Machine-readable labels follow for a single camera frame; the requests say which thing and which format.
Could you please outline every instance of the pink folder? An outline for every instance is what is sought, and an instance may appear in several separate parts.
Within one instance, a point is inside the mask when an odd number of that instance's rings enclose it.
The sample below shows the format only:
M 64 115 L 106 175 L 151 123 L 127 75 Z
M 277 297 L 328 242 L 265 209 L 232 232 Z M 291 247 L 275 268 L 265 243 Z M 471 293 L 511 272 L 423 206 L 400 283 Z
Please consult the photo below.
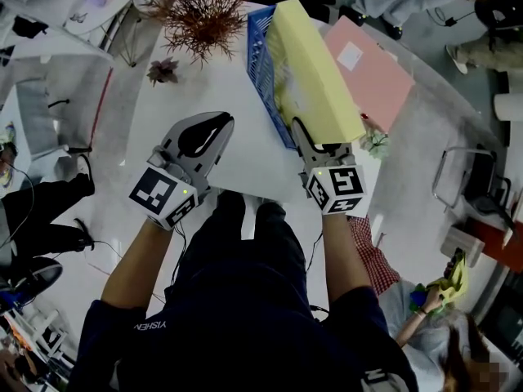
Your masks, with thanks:
M 345 16 L 324 38 L 354 102 L 389 132 L 414 80 L 362 28 Z

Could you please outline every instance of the white table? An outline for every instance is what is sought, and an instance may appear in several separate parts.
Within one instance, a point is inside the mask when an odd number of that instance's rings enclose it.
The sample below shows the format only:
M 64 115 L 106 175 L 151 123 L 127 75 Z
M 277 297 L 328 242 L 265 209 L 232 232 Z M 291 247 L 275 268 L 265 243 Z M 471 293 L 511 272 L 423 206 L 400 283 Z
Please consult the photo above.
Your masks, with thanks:
M 88 0 L 76 0 L 69 10 L 65 28 L 75 35 L 83 35 L 101 27 L 115 17 L 131 0 L 107 0 L 103 7 L 97 7 Z M 71 16 L 86 15 L 82 23 L 72 21 Z
M 245 3 L 245 12 L 263 6 Z M 321 33 L 329 26 L 313 20 Z M 134 118 L 127 144 L 126 167 L 130 173 L 146 161 L 172 125 L 183 118 L 208 111 L 223 110 L 235 118 L 235 130 L 220 162 L 208 176 L 212 186 L 236 192 L 270 198 L 282 203 L 306 201 L 306 193 L 298 173 L 303 162 L 295 151 L 285 149 L 269 114 L 252 85 L 247 72 L 247 26 L 244 35 L 236 39 L 236 54 L 229 62 L 215 53 L 208 64 L 192 63 L 185 51 L 167 54 L 167 40 L 160 32 L 150 60 L 172 56 L 179 60 L 176 71 L 178 84 L 158 83 L 155 87 L 144 76 L 136 102 Z M 374 192 L 379 160 L 353 144 L 356 162 L 364 168 L 368 196 L 352 211 L 365 216 Z

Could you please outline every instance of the dark pants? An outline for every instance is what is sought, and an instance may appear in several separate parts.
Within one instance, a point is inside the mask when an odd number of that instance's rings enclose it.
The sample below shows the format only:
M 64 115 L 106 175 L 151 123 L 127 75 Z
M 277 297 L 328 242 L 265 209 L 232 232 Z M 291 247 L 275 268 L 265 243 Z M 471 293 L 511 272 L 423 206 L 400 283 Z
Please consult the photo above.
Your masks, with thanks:
M 285 210 L 277 203 L 262 204 L 256 214 L 254 240 L 242 241 L 244 197 L 226 191 L 217 208 L 194 234 L 180 263 L 174 287 L 182 286 L 206 265 L 227 259 L 261 262 L 282 274 L 306 299 L 306 271 L 303 250 Z
M 50 252 L 80 252 L 90 245 L 82 230 L 51 222 L 91 194 L 92 185 L 86 174 L 78 174 L 70 182 L 35 185 L 33 210 L 13 238 L 18 256 L 28 259 Z M 10 193 L 2 199 L 11 234 L 29 213 L 32 199 L 31 189 Z

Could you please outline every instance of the cable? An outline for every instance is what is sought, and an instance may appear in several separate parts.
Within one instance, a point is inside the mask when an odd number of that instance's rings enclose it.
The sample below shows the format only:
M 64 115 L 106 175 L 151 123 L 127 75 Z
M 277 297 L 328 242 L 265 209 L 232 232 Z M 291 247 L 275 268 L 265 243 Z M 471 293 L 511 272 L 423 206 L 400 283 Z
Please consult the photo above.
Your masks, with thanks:
M 435 23 L 436 25 L 440 26 L 441 28 L 444 28 L 444 27 L 445 27 L 444 24 L 441 24 L 441 23 L 436 22 L 436 19 L 434 19 L 434 17 L 432 17 L 432 14 L 429 12 L 429 10 L 427 10 L 427 14 L 428 14 L 428 17 L 431 18 L 431 20 L 432 20 L 433 23 Z
M 6 238 L 6 240 L 2 243 L 2 245 L 0 245 L 0 250 L 3 248 L 4 245 L 6 245 L 7 243 L 9 243 L 13 237 L 15 236 L 16 232 L 18 232 L 18 229 L 20 229 L 20 227 L 27 221 L 27 219 L 29 218 L 29 215 L 31 215 L 31 212 L 33 211 L 33 207 L 34 207 L 34 186 L 33 186 L 33 182 L 31 181 L 31 179 L 29 178 L 29 176 L 27 175 L 27 173 L 25 171 L 21 171 L 19 170 L 18 168 L 16 168 L 15 166 L 9 164 L 9 163 L 4 163 L 4 164 L 7 164 L 10 168 L 12 168 L 13 170 L 15 170 L 16 172 L 20 172 L 20 173 L 23 173 L 25 174 L 25 176 L 27 177 L 27 180 L 29 181 L 29 183 L 31 184 L 31 194 L 33 195 L 33 199 L 31 201 L 31 208 L 29 209 L 29 212 L 27 212 L 27 216 L 24 218 L 23 221 L 20 222 L 20 224 L 16 227 L 16 229 L 9 235 L 9 237 Z
M 173 272 L 172 272 L 172 277 L 171 277 L 171 286 L 174 284 L 174 279 L 176 277 L 176 274 L 177 274 L 177 270 L 178 268 L 180 267 L 180 263 L 181 261 L 183 260 L 183 257 L 185 256 L 186 254 L 186 250 L 187 250 L 187 237 L 186 237 L 186 232 L 184 231 L 183 229 L 183 225 L 181 224 L 181 221 L 177 222 L 175 225 L 174 225 L 174 230 L 177 232 L 178 235 L 180 235 L 182 238 L 183 238 L 183 247 L 181 249 L 181 253 L 180 253 L 180 256 L 178 257 L 178 262 L 177 262 L 177 265 L 175 266 Z
M 438 19 L 440 21 L 442 21 L 443 23 L 447 21 L 447 16 L 445 16 L 445 13 L 439 7 L 434 9 L 434 13 L 436 13 L 436 16 L 438 17 Z
M 461 16 L 457 19 L 454 19 L 453 17 L 451 17 L 450 19 L 447 19 L 447 17 L 445 16 L 445 13 L 439 7 L 434 9 L 434 13 L 436 14 L 437 18 L 441 22 L 443 22 L 443 24 L 437 22 L 436 19 L 434 19 L 434 17 L 432 17 L 432 14 L 429 12 L 429 10 L 427 10 L 427 14 L 431 18 L 432 22 L 434 22 L 436 25 L 438 25 L 442 28 L 449 28 L 449 27 L 457 24 L 461 19 L 465 19 L 466 17 L 468 17 L 470 15 L 474 15 L 476 12 L 471 11 L 470 13 L 467 13 L 465 16 Z
M 114 254 L 116 254 L 118 257 L 120 257 L 120 259 L 122 258 L 122 256 L 120 256 L 118 254 L 118 252 L 113 248 L 113 246 L 109 243 L 106 243 L 105 241 L 93 241 L 94 243 L 101 243 L 101 244 L 105 244 L 105 245 L 108 245 L 110 247 L 111 250 L 114 251 Z
M 456 22 L 459 22 L 461 19 L 465 19 L 467 16 L 474 15 L 474 14 L 476 14 L 476 12 L 471 11 L 470 13 L 466 14 L 465 16 L 461 16 L 461 17 L 457 18 Z
M 320 242 L 321 238 L 324 236 L 324 231 L 321 231 L 321 234 L 320 236 L 318 237 L 318 239 L 316 239 L 316 241 L 314 242 L 314 244 L 312 245 L 312 254 L 311 254 L 311 261 L 309 261 L 309 265 L 307 267 L 307 271 L 306 271 L 306 274 L 309 274 L 309 270 L 311 269 L 311 265 L 312 265 L 312 259 L 314 258 L 314 253 L 316 251 L 316 245 Z
M 165 301 L 162 299 L 162 297 L 160 295 L 153 293 L 153 296 L 165 305 Z

